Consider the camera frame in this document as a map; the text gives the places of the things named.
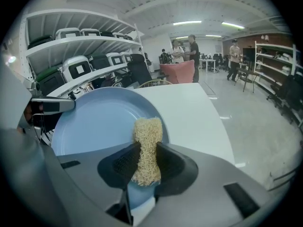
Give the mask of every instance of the fluorescent light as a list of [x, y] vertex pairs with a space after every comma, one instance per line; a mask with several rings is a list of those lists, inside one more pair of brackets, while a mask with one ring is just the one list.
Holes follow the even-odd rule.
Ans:
[[222, 22], [222, 24], [223, 24], [223, 25], [233, 26], [233, 27], [236, 27], [236, 28], [244, 28], [243, 26], [240, 26], [240, 25], [234, 25], [234, 24], [225, 23], [225, 22]]
[[202, 22], [202, 20], [199, 20], [199, 21], [185, 21], [185, 22], [173, 23], [173, 25], [197, 24], [197, 23], [201, 23], [201, 22]]
[[9, 58], [9, 63], [13, 63], [15, 60], [16, 60], [16, 57], [15, 56], [11, 56]]
[[221, 35], [205, 35], [205, 36], [210, 36], [210, 37], [221, 37]]

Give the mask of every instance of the ceiling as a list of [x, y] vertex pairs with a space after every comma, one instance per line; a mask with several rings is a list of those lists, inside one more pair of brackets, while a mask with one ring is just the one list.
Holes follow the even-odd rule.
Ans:
[[[257, 33], [289, 32], [269, 0], [64, 0], [66, 4], [89, 4], [94, 10], [111, 11], [129, 23], [136, 23], [145, 36], [169, 33], [170, 37], [195, 34], [232, 38]], [[202, 20], [201, 24], [173, 26], [172, 23]], [[223, 26], [229, 22], [239, 30]]]

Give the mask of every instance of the storage rack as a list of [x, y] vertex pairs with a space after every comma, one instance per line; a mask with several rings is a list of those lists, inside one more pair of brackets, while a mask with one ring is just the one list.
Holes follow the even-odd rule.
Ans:
[[[27, 49], [30, 41], [44, 35], [54, 37], [58, 29], [67, 27], [76, 27], [80, 30], [93, 28], [123, 34], [136, 31], [138, 41], [106, 36], [78, 36], [50, 41]], [[19, 40], [22, 76], [30, 81], [34, 81], [36, 74], [50, 67], [60, 66], [73, 56], [89, 56], [95, 52], [123, 52], [135, 47], [141, 47], [144, 56], [136, 24], [130, 25], [117, 17], [79, 9], [50, 9], [29, 14], [25, 10], [21, 19]], [[83, 78], [82, 84], [78, 80], [78, 86], [85, 83], [87, 77]]]
[[[273, 55], [269, 55], [269, 54], [262, 54], [262, 53], [257, 53], [257, 46], [265, 48], [265, 49], [269, 49], [269, 50], [274, 50], [274, 51], [279, 51], [279, 52], [286, 52], [288, 54], [292, 54], [293, 57], [293, 61], [289, 62], [280, 58], [274, 58]], [[273, 63], [272, 66], [271, 65], [267, 65], [263, 62], [263, 58], [268, 58], [271, 61], [275, 62], [278, 61], [280, 63], [283, 63], [285, 65], [288, 65], [291, 67], [291, 75], [294, 75], [296, 73], [297, 70], [303, 70], [303, 66], [299, 65], [296, 62], [296, 57], [297, 57], [297, 53], [301, 53], [299, 50], [296, 49], [295, 44], [293, 44], [293, 47], [287, 47], [287, 46], [283, 46], [283, 45], [277, 45], [277, 44], [258, 44], [255, 41], [255, 66], [254, 66], [254, 72], [259, 74], [258, 80], [256, 80], [255, 82], [258, 83], [260, 86], [262, 86], [264, 89], [266, 89], [267, 91], [269, 91], [272, 94], [275, 94], [275, 92], [268, 87], [267, 85], [265, 85], [264, 83], [260, 82], [259, 79], [260, 78], [266, 78], [268, 79], [270, 82], [275, 82], [278, 85], [282, 85], [282, 82], [277, 81], [275, 78], [272, 78], [271, 76], [267, 75], [264, 72], [259, 72], [256, 71], [256, 66], [260, 65], [261, 67], [266, 67], [269, 68], [271, 70], [274, 70], [278, 73], [280, 73], [281, 75], [284, 75], [285, 78], [289, 75], [288, 73], [282, 71], [281, 69], [279, 69], [278, 67], [275, 67]], [[257, 62], [257, 58], [262, 58], [262, 62]], [[303, 119], [299, 117], [298, 113], [296, 111], [293, 111], [295, 117], [297, 118], [297, 120], [299, 121], [299, 127], [303, 124]]]

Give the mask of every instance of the white floor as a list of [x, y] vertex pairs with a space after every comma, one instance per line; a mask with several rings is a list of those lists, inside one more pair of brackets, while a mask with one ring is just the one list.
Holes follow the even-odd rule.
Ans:
[[273, 179], [299, 165], [303, 139], [295, 122], [281, 116], [267, 92], [255, 84], [227, 81], [227, 72], [200, 71], [199, 83], [212, 100], [229, 136], [236, 166], [266, 189]]

